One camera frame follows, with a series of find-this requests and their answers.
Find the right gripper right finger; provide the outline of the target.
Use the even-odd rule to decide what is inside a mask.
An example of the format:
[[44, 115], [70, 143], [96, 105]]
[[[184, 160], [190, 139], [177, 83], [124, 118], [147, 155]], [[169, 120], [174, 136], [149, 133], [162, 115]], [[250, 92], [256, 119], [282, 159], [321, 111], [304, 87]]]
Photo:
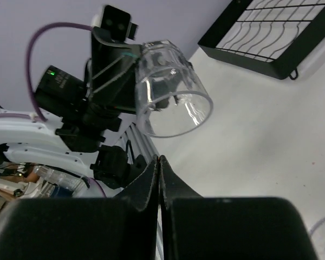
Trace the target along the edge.
[[159, 158], [165, 259], [317, 259], [297, 208], [280, 197], [202, 197]]

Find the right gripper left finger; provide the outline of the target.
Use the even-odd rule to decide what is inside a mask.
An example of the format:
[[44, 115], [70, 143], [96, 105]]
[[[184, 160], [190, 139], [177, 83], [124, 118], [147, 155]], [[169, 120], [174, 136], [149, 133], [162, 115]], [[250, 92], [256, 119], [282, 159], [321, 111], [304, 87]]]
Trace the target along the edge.
[[158, 162], [112, 198], [20, 199], [0, 214], [0, 259], [155, 259]]

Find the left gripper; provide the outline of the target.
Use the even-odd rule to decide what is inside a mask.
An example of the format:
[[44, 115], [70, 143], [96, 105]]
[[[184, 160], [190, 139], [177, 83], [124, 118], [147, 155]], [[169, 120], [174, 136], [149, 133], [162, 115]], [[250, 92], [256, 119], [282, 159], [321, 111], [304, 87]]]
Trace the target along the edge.
[[135, 69], [141, 45], [115, 41], [108, 30], [93, 27], [91, 34], [90, 101], [86, 84], [49, 66], [35, 91], [38, 106], [84, 131], [117, 132], [122, 120], [117, 109], [135, 113]]

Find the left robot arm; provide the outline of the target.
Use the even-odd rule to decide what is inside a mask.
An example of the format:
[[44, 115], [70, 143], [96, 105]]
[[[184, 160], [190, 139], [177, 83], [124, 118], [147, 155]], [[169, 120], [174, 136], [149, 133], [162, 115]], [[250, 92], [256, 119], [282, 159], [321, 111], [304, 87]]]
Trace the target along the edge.
[[125, 187], [146, 167], [125, 148], [106, 144], [105, 131], [120, 130], [121, 114], [135, 114], [135, 69], [142, 47], [99, 27], [91, 29], [92, 56], [84, 79], [57, 67], [46, 69], [29, 95], [35, 115], [0, 114], [0, 161], [13, 143], [38, 144], [64, 152], [97, 153], [89, 167], [97, 180]]

